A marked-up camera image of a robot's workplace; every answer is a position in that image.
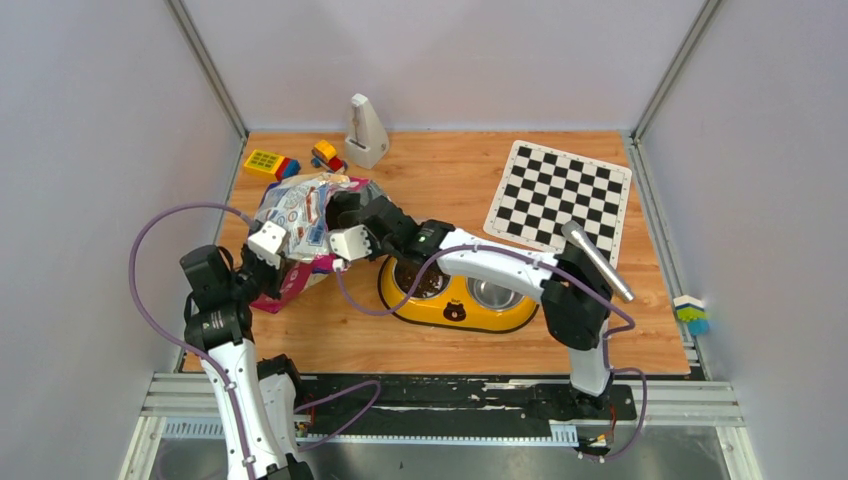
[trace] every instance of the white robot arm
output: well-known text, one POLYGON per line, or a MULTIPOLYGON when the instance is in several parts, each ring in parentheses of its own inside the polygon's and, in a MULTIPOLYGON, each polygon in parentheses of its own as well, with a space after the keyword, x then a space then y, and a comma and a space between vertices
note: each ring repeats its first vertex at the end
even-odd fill
POLYGON ((355 227, 330 233, 334 253, 346 261, 388 253, 417 264, 438 255, 436 263, 448 275, 491 282, 532 298, 542 305, 551 335, 569 350, 572 386, 593 397, 607 390, 610 372, 601 341, 609 311, 576 286, 564 285, 562 278, 539 268, 539 264, 558 266, 607 300, 613 292, 625 302, 633 300, 630 287, 578 224, 566 224, 563 235, 568 245, 554 254, 484 240, 436 220, 418 224, 385 197, 365 206, 357 221, 360 224, 355 227), (516 253, 519 258, 479 248, 485 246, 516 253), (439 254, 449 249, 457 251, 439 254))
POLYGON ((285 233, 272 223, 259 228, 242 248, 242 265, 236 270, 229 253, 214 245, 197 248, 180 260, 192 287, 186 301, 186 342, 206 352, 229 377, 226 383, 211 364, 201 361, 221 414, 228 480, 313 479, 295 443, 293 411, 300 389, 297 370, 284 355, 257 365, 251 332, 250 303, 262 293, 279 295, 286 271, 285 259, 279 256, 285 233), (272 237, 276 246, 268 244, 272 237), (197 313, 191 311, 192 302, 197 313), (266 406, 263 389, 282 401, 266 406), (230 392, 235 394, 235 402, 230 392), (247 458, 242 453, 239 422, 250 452, 247 458))

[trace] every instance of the wooden surface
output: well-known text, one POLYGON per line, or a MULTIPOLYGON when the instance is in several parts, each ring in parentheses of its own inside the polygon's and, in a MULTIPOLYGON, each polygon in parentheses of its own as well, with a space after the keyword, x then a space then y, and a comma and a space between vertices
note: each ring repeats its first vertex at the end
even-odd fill
MULTIPOLYGON (((310 173, 314 171, 310 150, 321 138, 341 151, 341 134, 253 133, 244 154, 260 149, 294 157, 302 172, 310 173)), ((621 139, 614 132, 420 132, 393 134, 389 154, 374 170, 351 165, 348 173, 376 180, 415 218, 436 218, 492 238, 483 233, 483 222, 515 140, 627 166, 621 139)), ((267 182, 240 174, 230 204, 252 215, 266 187, 267 182)), ((637 328, 611 340, 610 358, 615 366, 638 366, 648 373, 688 373, 635 181, 632 187, 618 269, 636 294, 624 309, 636 319, 637 328)), ((241 221, 228 215, 221 244, 238 252, 246 232, 241 221)), ((376 291, 380 264, 361 261, 344 275, 352 296, 372 309, 384 308, 376 291)), ((260 357, 286 353, 301 372, 569 372, 566 349, 548 334, 541 309, 517 332, 463 332, 359 313, 338 288, 329 277, 276 315, 254 310, 260 357)), ((622 323, 613 315, 613 326, 622 323)), ((185 368, 198 370, 197 359, 187 359, 185 368)))

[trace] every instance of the checkerboard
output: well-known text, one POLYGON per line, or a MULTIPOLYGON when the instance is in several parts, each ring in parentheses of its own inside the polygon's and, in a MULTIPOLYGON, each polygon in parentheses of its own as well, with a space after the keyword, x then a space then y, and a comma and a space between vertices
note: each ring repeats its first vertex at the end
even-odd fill
POLYGON ((562 226, 573 219, 615 266, 630 178, 625 167, 517 141, 483 230, 542 251, 559 252, 565 247, 562 226))

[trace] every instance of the colorful packaging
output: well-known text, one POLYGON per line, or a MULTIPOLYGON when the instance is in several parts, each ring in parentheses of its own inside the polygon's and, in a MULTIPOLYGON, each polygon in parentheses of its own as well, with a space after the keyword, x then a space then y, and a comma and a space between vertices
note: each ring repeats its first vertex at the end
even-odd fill
POLYGON ((286 274, 280 289, 282 298, 265 295, 251 306, 277 313, 297 294, 320 282, 333 271, 336 258, 327 243, 327 203, 336 192, 359 192, 361 204, 384 195, 374 182, 333 173, 298 175, 273 183, 265 191, 254 217, 272 221, 289 232, 283 253, 297 263, 286 274))

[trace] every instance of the small colorful toy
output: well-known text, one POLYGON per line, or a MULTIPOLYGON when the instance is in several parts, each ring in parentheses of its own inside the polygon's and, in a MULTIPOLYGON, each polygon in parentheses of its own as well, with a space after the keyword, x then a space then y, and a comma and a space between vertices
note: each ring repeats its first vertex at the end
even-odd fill
POLYGON ((312 155, 312 166, 315 168, 324 167, 334 173, 344 173, 347 170, 347 162, 339 159, 336 147, 326 140, 321 140, 312 147, 312 155))
POLYGON ((247 157, 243 167, 244 171, 251 175, 278 182, 300 172, 300 163, 297 160, 262 150, 254 150, 247 157))
POLYGON ((675 298, 672 303, 674 304, 674 314, 678 320, 689 327, 689 333, 700 335, 710 331, 707 312, 704 311, 704 302, 695 297, 683 295, 675 298))

